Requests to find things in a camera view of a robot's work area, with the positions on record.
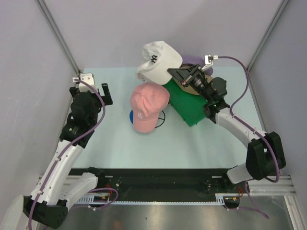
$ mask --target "shiny floor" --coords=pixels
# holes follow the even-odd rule
[[[72,210],[58,230],[293,230],[283,196],[255,197],[270,219],[221,206],[112,205]],[[247,197],[241,206],[251,207]]]

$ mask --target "blue object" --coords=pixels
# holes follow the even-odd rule
[[[129,117],[130,117],[131,123],[133,123],[133,110],[131,110]]]

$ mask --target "hat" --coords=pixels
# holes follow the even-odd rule
[[[163,86],[153,82],[137,86],[130,98],[135,130],[141,133],[153,131],[168,102],[169,92]]]
[[[142,64],[136,72],[140,80],[146,77],[159,85],[164,85],[172,79],[167,69],[179,68],[181,64],[181,55],[167,43],[151,42],[143,46]]]

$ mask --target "white logo on pink cap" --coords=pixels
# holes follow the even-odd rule
[[[147,82],[137,86],[130,104],[133,109],[133,126],[141,133],[154,130],[159,114],[169,102],[169,92],[161,85]]]

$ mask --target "wall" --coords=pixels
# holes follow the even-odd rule
[[[83,69],[137,67],[142,46],[159,40],[181,54],[230,55],[247,65],[281,1],[46,0],[46,4]]]
[[[307,1],[294,0],[279,21],[251,79],[268,131],[282,137],[287,167],[307,214]]]
[[[0,21],[1,223],[51,160],[74,74],[34,0],[2,1]]]

